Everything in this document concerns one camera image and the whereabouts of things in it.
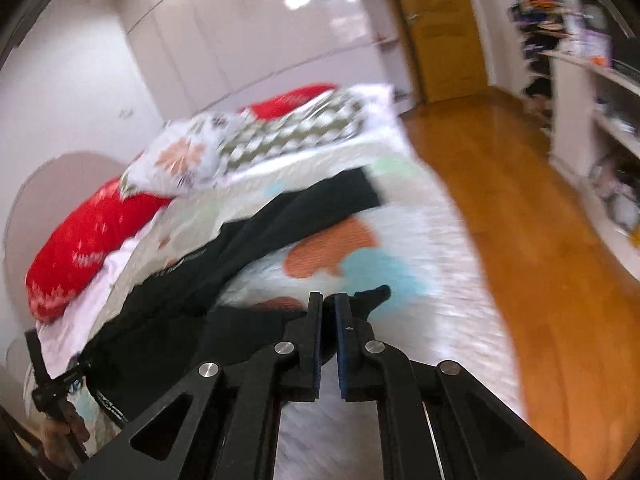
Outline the left hand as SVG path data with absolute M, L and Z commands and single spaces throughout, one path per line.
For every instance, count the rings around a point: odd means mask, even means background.
M 79 442 L 86 443 L 90 440 L 90 434 L 73 404 L 61 400 L 60 408 L 64 415 L 62 422 L 47 417 L 41 425 L 42 447 L 48 460 L 62 469 L 72 470 L 74 465 L 66 450 L 67 436 L 73 434 Z

